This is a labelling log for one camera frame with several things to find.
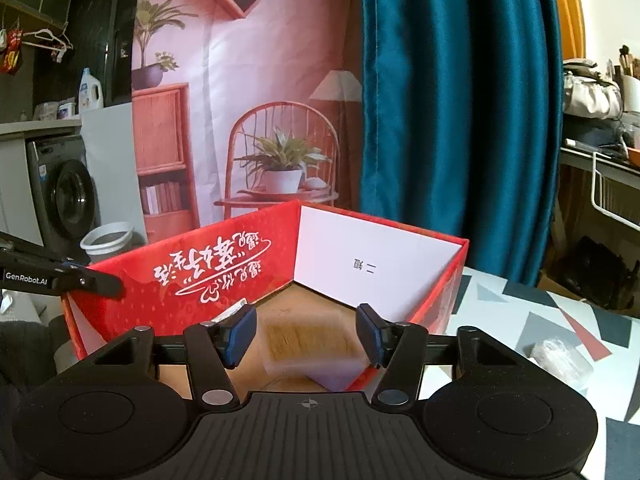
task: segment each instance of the white wire basket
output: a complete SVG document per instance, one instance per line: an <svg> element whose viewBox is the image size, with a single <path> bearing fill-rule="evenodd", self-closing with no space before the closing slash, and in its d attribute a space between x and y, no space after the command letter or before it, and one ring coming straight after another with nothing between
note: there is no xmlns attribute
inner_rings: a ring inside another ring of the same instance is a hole
<svg viewBox="0 0 640 480"><path fill-rule="evenodd" d="M591 167L591 205L603 215L640 232L640 200L637 189L603 176L598 160L610 160L593 152Z"/></svg>

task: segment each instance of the yellow curtain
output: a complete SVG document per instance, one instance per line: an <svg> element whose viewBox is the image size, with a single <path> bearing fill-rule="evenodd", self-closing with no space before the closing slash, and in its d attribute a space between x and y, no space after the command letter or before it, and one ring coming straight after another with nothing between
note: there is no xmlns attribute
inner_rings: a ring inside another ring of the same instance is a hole
<svg viewBox="0 0 640 480"><path fill-rule="evenodd" d="M558 0L560 27L562 30L562 57L586 56L584 15L580 0Z"/></svg>

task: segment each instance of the green plant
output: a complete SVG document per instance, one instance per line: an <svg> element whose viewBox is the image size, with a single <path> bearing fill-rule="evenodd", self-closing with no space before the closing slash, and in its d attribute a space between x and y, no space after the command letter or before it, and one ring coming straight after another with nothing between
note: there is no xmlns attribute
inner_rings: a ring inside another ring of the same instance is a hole
<svg viewBox="0 0 640 480"><path fill-rule="evenodd" d="M183 12L184 5L172 5L174 0L166 0L161 4L152 4L150 0L138 0L133 37L140 46L140 68L146 66L146 48L151 37L161 28L169 25L184 30L184 22L178 18L197 18L197 14Z"/></svg>
<svg viewBox="0 0 640 480"><path fill-rule="evenodd" d="M249 171L249 175L258 170L302 170L306 175L308 168L317 168L320 162L331 162L329 157L321 153L320 148L309 147L305 139L291 137L277 126L273 128L273 133L274 139L247 135L254 140L256 153L234 160L253 163L254 167Z"/></svg>
<svg viewBox="0 0 640 480"><path fill-rule="evenodd" d="M175 62L174 55L171 52L156 52L156 62L160 63L163 72L180 68L180 65Z"/></svg>

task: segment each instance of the red wooden chair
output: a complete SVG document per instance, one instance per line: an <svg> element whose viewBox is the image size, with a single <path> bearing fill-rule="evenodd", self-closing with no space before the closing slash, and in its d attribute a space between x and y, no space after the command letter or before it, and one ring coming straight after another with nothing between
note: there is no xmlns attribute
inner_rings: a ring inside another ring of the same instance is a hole
<svg viewBox="0 0 640 480"><path fill-rule="evenodd" d="M225 208L225 220L231 218L231 212L234 208L260 209L284 202L258 200L245 192L243 193L243 190L251 190L258 186L261 172L256 171L250 174L252 163L234 160L240 156L255 153L255 141L252 137L273 139L274 126L295 138L306 139L309 146L320 148L322 153L331 159L331 162L321 162L317 169L309 168L307 173L307 177L317 176L327 183L326 193L312 198L292 194L289 200L304 198L308 202L333 205L338 198L338 194L335 192L338 135L329 119L318 110L302 103L274 101L252 108L240 117L231 129L226 155L225 195L222 200L217 200L214 203ZM238 189L232 189L234 186L232 176L238 171L244 175L244 180L242 185L236 186Z"/></svg>

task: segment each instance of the teal curtain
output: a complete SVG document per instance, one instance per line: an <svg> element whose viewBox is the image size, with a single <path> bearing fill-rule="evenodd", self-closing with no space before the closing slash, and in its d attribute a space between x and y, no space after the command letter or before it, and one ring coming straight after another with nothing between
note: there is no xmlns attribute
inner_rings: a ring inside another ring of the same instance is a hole
<svg viewBox="0 0 640 480"><path fill-rule="evenodd" d="M363 0L363 212L469 238L532 285L556 192L556 0Z"/></svg>

